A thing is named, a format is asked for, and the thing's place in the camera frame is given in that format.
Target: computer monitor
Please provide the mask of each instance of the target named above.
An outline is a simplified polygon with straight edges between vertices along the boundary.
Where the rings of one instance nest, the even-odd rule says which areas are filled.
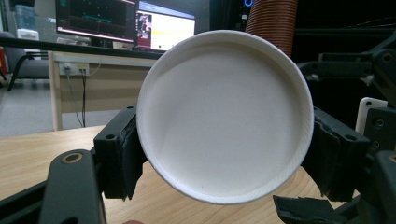
[[[134,43],[137,0],[56,0],[57,33]]]
[[[153,1],[139,1],[136,14],[136,48],[169,50],[195,34],[195,16],[177,6],[160,6]]]

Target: power outlet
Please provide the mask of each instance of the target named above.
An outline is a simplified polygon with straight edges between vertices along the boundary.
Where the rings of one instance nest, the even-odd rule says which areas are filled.
[[[66,68],[69,68],[70,76],[88,76],[90,74],[90,65],[88,63],[62,63],[59,62],[59,74],[66,75]]]

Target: gray floor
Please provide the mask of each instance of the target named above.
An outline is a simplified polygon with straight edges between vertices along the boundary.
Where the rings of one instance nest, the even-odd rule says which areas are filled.
[[[7,91],[7,82],[0,80],[5,86],[0,89],[0,137],[53,131],[49,80],[17,80],[12,91]],[[118,112],[87,112],[86,126],[107,124]],[[64,129],[81,127],[75,113],[64,114],[63,123]]]

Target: table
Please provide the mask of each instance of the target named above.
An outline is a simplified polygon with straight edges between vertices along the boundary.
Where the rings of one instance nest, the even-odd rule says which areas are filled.
[[[0,138],[0,200],[47,178],[50,162],[72,149],[91,149],[93,138],[104,126],[35,133]],[[273,194],[286,197],[320,198],[310,176],[300,168]],[[144,164],[131,201],[104,199],[108,223],[137,220],[149,223],[282,223],[272,195],[252,203],[214,205],[201,203],[167,185]]]
[[[63,113],[81,112],[83,92],[86,112],[120,110],[137,102],[143,80],[155,62],[155,59],[49,51],[53,130],[63,129]],[[89,76],[85,86],[82,76],[70,76],[69,82],[67,76],[60,75],[60,63],[87,63]]]

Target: brown ribbed tube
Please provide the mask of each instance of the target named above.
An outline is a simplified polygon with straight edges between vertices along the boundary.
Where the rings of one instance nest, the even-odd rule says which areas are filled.
[[[246,32],[268,40],[291,57],[297,0],[255,0]]]

